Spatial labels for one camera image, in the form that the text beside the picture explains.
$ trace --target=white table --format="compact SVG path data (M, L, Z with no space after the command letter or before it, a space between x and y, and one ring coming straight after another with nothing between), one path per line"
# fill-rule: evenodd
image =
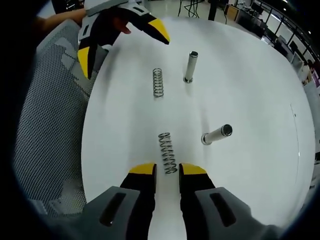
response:
M186 239L178 172L164 174L158 135L171 133L177 163L203 167L216 187L248 204L263 224L286 226L303 205L315 139L310 107L284 56L231 26L165 18L170 45L132 25L106 57L89 100L82 136L82 177L89 202L120 186L131 167L156 162L156 207L149 239ZM183 82L190 51L193 83ZM164 98L154 99L161 68ZM205 146L223 124L229 138Z

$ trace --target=person's arm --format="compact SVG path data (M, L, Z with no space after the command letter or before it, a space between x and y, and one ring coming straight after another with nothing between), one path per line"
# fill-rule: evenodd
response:
M62 12L56 15L52 15L48 18L37 17L34 24L39 31L39 33L45 37L53 29L55 29L59 24L67 19L75 21L78 25L81 25L82 19L86 16L86 10L84 8Z
M34 25L39 31L39 34L42 38L44 38L48 33L50 33L53 29L55 29L59 24L67 19L71 19L75 21L79 26L82 24L82 19L86 16L86 10L84 8L74 10L74 11L67 11L62 12L56 15L53 15L49 18L41 18L37 17ZM126 27L128 22L115 17L113 19L113 25L119 31L129 34L131 33L130 30Z

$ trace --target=gray mesh chair back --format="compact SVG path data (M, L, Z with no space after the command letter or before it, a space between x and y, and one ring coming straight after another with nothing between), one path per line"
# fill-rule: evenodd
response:
M67 20L37 47L17 130L13 167L46 218L77 216L86 204L81 141L94 78L78 62L79 30Z

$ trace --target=coil spring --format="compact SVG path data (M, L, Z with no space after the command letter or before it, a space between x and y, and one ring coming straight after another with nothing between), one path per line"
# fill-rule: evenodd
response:
M161 68L153 69L152 77L153 77L153 96L155 98L162 97L164 95L164 83L163 83Z
M174 150L171 144L170 132L164 132L159 134L159 142L161 147L162 160L164 165L164 171L166 174L173 174L177 169Z

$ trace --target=metal cylinder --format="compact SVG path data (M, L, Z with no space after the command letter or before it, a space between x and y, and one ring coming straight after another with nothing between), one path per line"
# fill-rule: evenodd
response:
M210 145L214 141L218 141L220 139L231 136L232 131L232 126L230 126L229 124L223 125L213 132L203 134L201 137L201 142L204 145Z
M185 72L185 75L183 78L183 80L187 84L189 84L193 81L193 75L194 75L197 59L198 59L198 53L196 51L190 52L188 65L186 67L186 72Z

